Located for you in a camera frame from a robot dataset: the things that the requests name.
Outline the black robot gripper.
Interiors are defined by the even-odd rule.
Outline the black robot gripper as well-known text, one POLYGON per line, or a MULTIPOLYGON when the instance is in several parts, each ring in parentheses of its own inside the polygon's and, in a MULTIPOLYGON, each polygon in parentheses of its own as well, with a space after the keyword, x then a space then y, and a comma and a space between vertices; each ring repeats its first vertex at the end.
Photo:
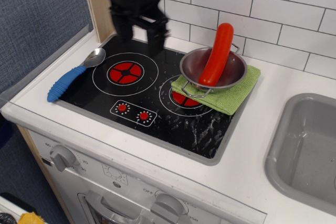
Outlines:
POLYGON ((168 36, 167 17, 159 9, 160 0, 110 0, 115 30, 122 42, 133 38, 133 25, 147 30, 148 54, 156 56, 168 36))

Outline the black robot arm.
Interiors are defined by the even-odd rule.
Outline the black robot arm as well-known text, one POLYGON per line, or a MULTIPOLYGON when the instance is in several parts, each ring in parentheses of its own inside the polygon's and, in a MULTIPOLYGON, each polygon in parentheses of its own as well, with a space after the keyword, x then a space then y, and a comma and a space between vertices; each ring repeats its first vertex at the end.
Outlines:
POLYGON ((133 38, 133 26, 146 30, 148 54, 154 57, 163 48, 168 18, 159 9, 160 0, 110 0, 113 25, 122 42, 133 38))

